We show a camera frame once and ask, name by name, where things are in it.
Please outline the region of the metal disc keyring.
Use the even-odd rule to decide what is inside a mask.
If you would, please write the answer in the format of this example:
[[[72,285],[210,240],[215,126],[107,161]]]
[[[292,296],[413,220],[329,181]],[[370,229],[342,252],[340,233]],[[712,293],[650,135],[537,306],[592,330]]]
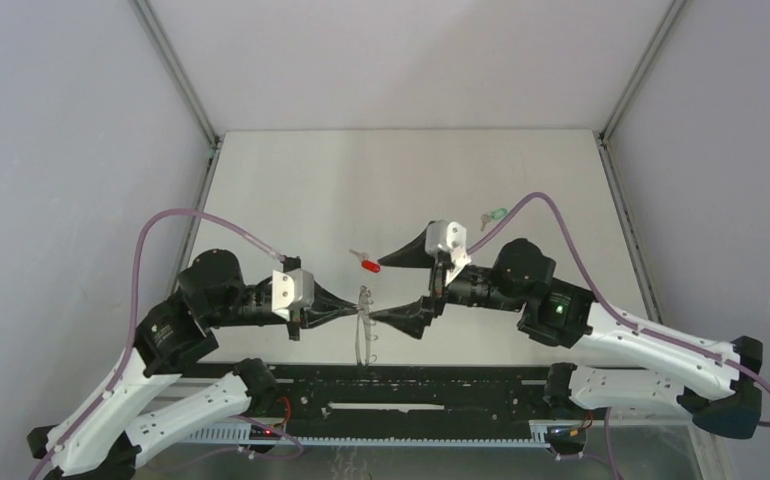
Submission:
[[[371,290],[362,285],[359,289],[357,301],[356,330],[354,351],[356,364],[367,367],[377,360],[372,353],[372,345],[378,339],[373,333],[375,322],[371,319],[371,306],[373,305]]]

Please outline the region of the green capped key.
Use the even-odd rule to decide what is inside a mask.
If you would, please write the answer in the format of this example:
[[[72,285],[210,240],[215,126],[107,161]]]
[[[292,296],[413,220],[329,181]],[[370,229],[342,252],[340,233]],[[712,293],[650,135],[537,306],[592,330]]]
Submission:
[[[497,208],[487,211],[480,216],[480,231],[484,232],[490,225],[505,218],[508,215],[506,208]]]

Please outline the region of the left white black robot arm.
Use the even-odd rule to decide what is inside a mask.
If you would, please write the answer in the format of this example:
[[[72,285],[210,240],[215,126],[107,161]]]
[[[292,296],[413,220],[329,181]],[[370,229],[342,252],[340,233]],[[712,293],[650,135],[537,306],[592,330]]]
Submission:
[[[303,329],[354,315],[356,304],[321,287],[297,259],[261,282],[246,284],[236,255],[208,250],[177,276],[178,286],[149,310],[118,365],[58,425],[34,428],[27,442],[50,465],[49,479],[130,479],[169,446],[216,421],[265,416],[279,393],[261,359],[234,364],[214,384],[164,408],[147,412],[167,387],[218,347],[215,330],[284,325],[290,339]]]

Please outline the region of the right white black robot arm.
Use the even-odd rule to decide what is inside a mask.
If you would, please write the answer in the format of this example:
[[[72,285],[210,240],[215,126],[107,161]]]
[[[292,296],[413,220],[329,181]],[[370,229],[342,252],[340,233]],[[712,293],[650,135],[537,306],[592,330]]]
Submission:
[[[373,319],[418,339],[449,305],[513,312],[517,329],[532,341],[616,353],[627,363],[615,369],[553,364],[542,392],[552,416],[610,408],[665,411],[721,437],[754,435],[762,413],[753,380],[763,360],[760,341],[707,340],[618,310],[593,291],[556,278],[555,261],[524,238],[506,243],[491,266],[477,266],[466,240],[461,224],[433,221],[381,257],[385,267],[426,270],[428,293],[376,311]]]

